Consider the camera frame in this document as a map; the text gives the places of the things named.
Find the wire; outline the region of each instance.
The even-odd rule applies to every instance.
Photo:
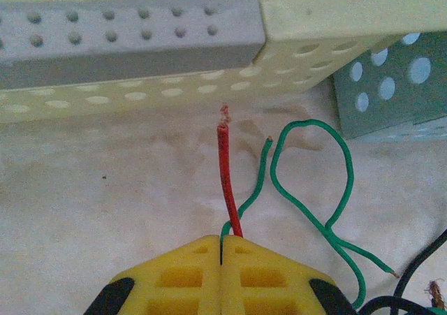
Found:
[[[396,286],[394,291],[395,297],[402,297],[404,294],[404,290],[406,285],[409,283],[411,276],[413,273],[419,268],[419,266],[430,257],[441,245],[443,245],[447,241],[447,229],[435,240],[432,244],[428,245],[425,249],[423,249],[406,267],[402,278],[400,278],[399,283]],[[397,315],[399,312],[398,309],[392,307],[391,315]]]
[[[265,140],[263,150],[261,152],[261,160],[259,163],[259,171],[258,171],[258,179],[256,180],[256,185],[254,187],[253,193],[250,195],[250,197],[239,207],[237,210],[237,215],[239,216],[239,219],[242,218],[242,215],[244,212],[251,206],[251,204],[258,198],[263,185],[264,185],[264,178],[265,178],[265,169],[267,168],[267,156],[268,152],[270,151],[270,148],[272,147],[273,140],[272,137],[268,137]],[[227,221],[221,231],[221,253],[222,253],[222,242],[224,241],[224,236],[227,236],[230,233],[231,223],[230,221]]]
[[[219,169],[222,191],[225,198],[226,208],[228,210],[228,215],[230,215],[230,222],[233,232],[236,236],[243,237],[230,180],[230,144],[228,138],[228,123],[230,121],[230,117],[228,116],[227,105],[223,105],[221,113],[222,120],[217,126],[217,142],[219,146]]]
[[[397,311],[404,310],[409,312],[411,315],[435,315],[434,312],[424,308],[417,303],[412,301],[397,298],[395,296],[379,296],[372,299],[366,303],[361,310],[359,310],[358,315],[370,315],[376,310],[386,307],[392,307]]]
[[[342,199],[340,200],[336,210],[332,214],[332,216],[328,219],[326,224],[323,226],[323,224],[320,223],[320,221],[307,209],[305,205],[301,203],[297,198],[292,196],[285,188],[279,183],[279,180],[277,178],[277,166],[279,157],[282,153],[282,149],[284,147],[284,143],[286,141],[288,133],[297,127],[304,127],[304,126],[310,126],[315,125],[319,126],[322,129],[326,130],[339,144],[343,151],[343,155],[346,162],[346,172],[347,172],[347,181],[346,181],[346,187],[342,196]],[[316,119],[308,119],[306,121],[296,121],[291,122],[288,125],[286,125],[279,135],[277,147],[273,154],[272,163],[270,165],[270,177],[272,178],[272,182],[274,184],[274,187],[278,190],[278,192],[285,197],[287,200],[291,201],[298,209],[301,210],[301,212],[310,220],[313,225],[318,229],[318,231],[324,236],[324,238],[329,242],[331,247],[348,263],[350,268],[353,270],[354,274],[357,277],[358,281],[358,296],[356,300],[353,302],[354,308],[359,308],[362,303],[365,301],[366,296],[366,284],[365,279],[362,275],[362,272],[358,268],[358,266],[354,263],[354,261],[351,259],[351,257],[342,249],[342,247],[345,247],[347,249],[350,249],[351,251],[354,251],[361,256],[364,256],[365,258],[370,259],[373,263],[378,265],[382,270],[385,272],[389,272],[392,274],[395,274],[395,272],[388,267],[385,263],[380,261],[375,255],[371,254],[368,251],[365,251],[361,249],[360,247],[357,247],[355,245],[352,245],[351,243],[345,242],[341,239],[339,239],[332,231],[332,226],[334,223],[340,218],[343,209],[346,207],[346,204],[348,203],[349,196],[351,195],[353,183],[354,183],[354,172],[353,172],[353,164],[352,164],[352,158],[351,153],[349,151],[348,145],[344,142],[343,138],[334,130],[331,126],[327,125],[326,123],[316,120]]]

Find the green wire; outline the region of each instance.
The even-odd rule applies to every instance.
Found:
[[[261,161],[259,162],[259,172],[258,172],[258,179],[256,180],[256,186],[254,188],[253,193],[250,195],[250,197],[239,207],[237,210],[237,215],[239,216],[239,219],[242,218],[242,215],[245,213],[245,210],[247,210],[250,205],[258,198],[263,185],[264,185],[264,178],[265,178],[265,169],[267,168],[267,156],[270,148],[272,147],[273,140],[269,137],[265,140],[263,150],[261,152]],[[224,236],[227,236],[230,233],[231,229],[231,223],[230,221],[227,221],[221,231],[221,254],[222,254],[222,244],[224,241]]]
[[[325,129],[339,144],[339,146],[342,148],[343,155],[346,162],[346,172],[348,174],[348,179],[346,182],[346,187],[342,196],[342,199],[340,200],[337,209],[334,211],[332,216],[329,218],[329,220],[326,222],[326,224],[323,226],[318,219],[306,208],[305,205],[303,205],[297,198],[292,196],[285,188],[279,183],[279,180],[277,178],[276,169],[278,165],[279,156],[281,155],[284,143],[286,141],[288,133],[297,127],[303,127],[303,126],[309,126],[309,125],[315,125],[319,126],[322,129]],[[353,270],[354,274],[357,277],[358,280],[358,296],[357,299],[352,304],[354,308],[359,308],[362,303],[365,301],[366,297],[366,284],[365,279],[362,275],[362,272],[358,268],[358,266],[353,262],[351,257],[342,249],[342,247],[345,247],[346,249],[349,249],[351,251],[354,251],[361,256],[364,256],[365,258],[370,259],[373,263],[378,265],[382,270],[389,273],[394,273],[394,271],[388,267],[384,262],[382,262],[380,259],[378,259],[374,254],[371,254],[368,251],[365,251],[361,249],[360,247],[357,247],[349,242],[343,241],[340,238],[338,238],[332,231],[332,226],[334,223],[340,218],[343,209],[346,207],[346,204],[348,203],[349,196],[351,195],[353,183],[354,183],[354,174],[353,174],[353,164],[352,164],[352,158],[351,153],[349,152],[348,145],[344,142],[343,138],[340,137],[338,132],[334,130],[331,126],[327,125],[326,123],[316,120],[316,119],[308,119],[306,121],[296,121],[289,123],[286,127],[284,127],[283,131],[281,132],[277,147],[274,151],[272,164],[270,165],[270,177],[272,178],[272,183],[274,187],[278,190],[278,192],[285,197],[287,200],[291,201],[298,209],[300,209],[303,214],[310,220],[313,225],[318,229],[318,231],[324,236],[324,238],[329,242],[331,247],[348,263],[348,265]]]

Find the yellow plastic part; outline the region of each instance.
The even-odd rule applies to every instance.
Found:
[[[447,30],[446,2],[261,0],[267,43],[248,68],[0,90],[0,123],[302,92],[403,34]]]
[[[222,315],[325,315],[309,280],[331,278],[238,236],[223,240]]]
[[[135,286],[119,315],[324,315],[309,280],[327,275],[237,236],[186,244],[118,274]]]
[[[117,275],[135,286],[119,315],[220,315],[220,244],[211,235]]]

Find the red wire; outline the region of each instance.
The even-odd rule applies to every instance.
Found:
[[[222,120],[217,126],[217,142],[219,145],[219,169],[221,173],[223,196],[225,198],[228,214],[230,215],[233,233],[236,236],[243,237],[230,180],[230,144],[228,138],[228,123],[230,121],[230,117],[228,116],[227,105],[223,105],[221,114]]]

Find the black wire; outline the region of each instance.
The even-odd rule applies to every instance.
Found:
[[[358,311],[358,315],[370,315],[380,308],[392,307],[399,310],[404,310],[411,313],[411,315],[435,315],[434,312],[402,298],[395,296],[379,296],[366,303],[361,310]]]
[[[418,267],[428,258],[430,257],[442,244],[447,241],[447,229],[428,247],[422,250],[406,267],[404,274],[399,280],[399,283],[396,286],[393,296],[397,298],[401,298],[404,294],[404,290],[406,285],[411,279],[413,273],[418,269]],[[391,307],[390,315],[397,315],[399,310]]]

